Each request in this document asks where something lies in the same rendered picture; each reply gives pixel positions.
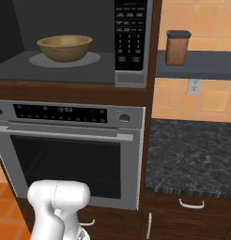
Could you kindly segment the stainless steel wall oven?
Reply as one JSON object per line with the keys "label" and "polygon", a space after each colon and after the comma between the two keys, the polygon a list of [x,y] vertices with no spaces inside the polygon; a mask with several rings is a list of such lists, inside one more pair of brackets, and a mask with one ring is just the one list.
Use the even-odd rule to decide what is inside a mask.
{"label": "stainless steel wall oven", "polygon": [[87,184],[90,204],[139,208],[144,107],[0,100],[0,158],[15,196],[38,180]]}

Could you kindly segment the wooden bowl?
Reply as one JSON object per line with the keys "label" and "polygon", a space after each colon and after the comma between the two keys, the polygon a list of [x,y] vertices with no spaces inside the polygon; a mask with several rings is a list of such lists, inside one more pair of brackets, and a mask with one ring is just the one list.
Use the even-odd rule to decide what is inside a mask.
{"label": "wooden bowl", "polygon": [[82,59],[92,42],[92,37],[60,35],[42,38],[37,41],[37,45],[48,58],[65,63]]}

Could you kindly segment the white wall socket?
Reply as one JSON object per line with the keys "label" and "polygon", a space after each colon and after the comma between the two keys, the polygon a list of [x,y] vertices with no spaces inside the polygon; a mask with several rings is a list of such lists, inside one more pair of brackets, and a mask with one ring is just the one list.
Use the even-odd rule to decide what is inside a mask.
{"label": "white wall socket", "polygon": [[201,80],[200,79],[189,79],[187,94],[188,95],[199,95],[201,89]]}

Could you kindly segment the brown jar with black lid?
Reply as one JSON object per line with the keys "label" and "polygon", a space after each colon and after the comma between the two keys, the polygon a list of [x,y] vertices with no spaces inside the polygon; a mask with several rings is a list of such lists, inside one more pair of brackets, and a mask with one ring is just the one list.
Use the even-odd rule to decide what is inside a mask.
{"label": "brown jar with black lid", "polygon": [[168,66],[183,66],[192,34],[187,30],[167,30],[166,35],[165,63]]}

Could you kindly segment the dark grey wall shelf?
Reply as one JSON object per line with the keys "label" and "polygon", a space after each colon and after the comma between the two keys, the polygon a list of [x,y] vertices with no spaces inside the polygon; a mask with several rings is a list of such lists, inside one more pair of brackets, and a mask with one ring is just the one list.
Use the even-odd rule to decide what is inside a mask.
{"label": "dark grey wall shelf", "polygon": [[231,81],[231,52],[187,51],[183,66],[168,66],[158,51],[155,77]]}

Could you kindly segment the oven door with dark window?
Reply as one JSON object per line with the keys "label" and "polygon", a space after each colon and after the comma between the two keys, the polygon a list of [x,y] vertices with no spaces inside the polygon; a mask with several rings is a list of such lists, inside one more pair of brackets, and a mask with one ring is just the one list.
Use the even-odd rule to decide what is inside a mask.
{"label": "oven door with dark window", "polygon": [[78,181],[89,186],[91,205],[137,209],[141,131],[111,129],[131,133],[133,140],[86,141],[0,133],[0,157],[16,196],[24,198],[38,180]]}

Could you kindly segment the dark brown drawer front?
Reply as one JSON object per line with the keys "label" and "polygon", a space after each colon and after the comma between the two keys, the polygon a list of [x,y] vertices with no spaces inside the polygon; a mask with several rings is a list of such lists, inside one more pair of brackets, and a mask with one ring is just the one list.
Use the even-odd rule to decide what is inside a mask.
{"label": "dark brown drawer front", "polygon": [[87,206],[78,212],[91,240],[140,240],[143,211]]}
{"label": "dark brown drawer front", "polygon": [[[201,204],[203,209],[182,207]],[[159,194],[152,220],[153,240],[224,240],[231,227],[231,201]]]}

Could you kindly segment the dark brown tall cabinet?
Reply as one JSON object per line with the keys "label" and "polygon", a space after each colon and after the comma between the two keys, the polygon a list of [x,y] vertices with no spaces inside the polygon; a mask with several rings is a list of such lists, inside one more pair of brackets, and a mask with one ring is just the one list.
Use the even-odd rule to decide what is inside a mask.
{"label": "dark brown tall cabinet", "polygon": [[150,119],[154,95],[154,83],[157,64],[157,48],[159,42],[162,0],[153,0],[151,40],[149,50],[149,66],[147,87],[119,88],[111,84],[85,84],[67,82],[22,82],[0,81],[0,99],[3,100],[42,100],[63,103],[107,103],[122,106],[144,106],[146,108],[146,122],[143,145],[143,158],[140,182],[139,210],[143,211],[141,237],[146,240],[146,224],[144,220],[144,206],[146,191],[146,166],[149,146]]}

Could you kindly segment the grey microwave turntable plate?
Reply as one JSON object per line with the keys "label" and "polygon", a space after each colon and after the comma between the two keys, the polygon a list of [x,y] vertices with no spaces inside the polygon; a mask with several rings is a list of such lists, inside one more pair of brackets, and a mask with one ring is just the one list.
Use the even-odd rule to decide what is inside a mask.
{"label": "grey microwave turntable plate", "polygon": [[29,63],[42,68],[77,68],[88,66],[100,61],[100,55],[88,52],[82,59],[72,62],[56,62],[48,58],[44,53],[39,53],[29,58]]}

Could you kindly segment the stainless steel microwave oven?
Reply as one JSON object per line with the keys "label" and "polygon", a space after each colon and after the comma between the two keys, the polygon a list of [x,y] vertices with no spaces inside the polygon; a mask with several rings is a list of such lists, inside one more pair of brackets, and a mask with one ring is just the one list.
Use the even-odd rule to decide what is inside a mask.
{"label": "stainless steel microwave oven", "polygon": [[[113,83],[146,87],[153,0],[0,0],[0,80]],[[29,63],[37,41],[60,35],[93,38],[100,61],[83,67]]]}

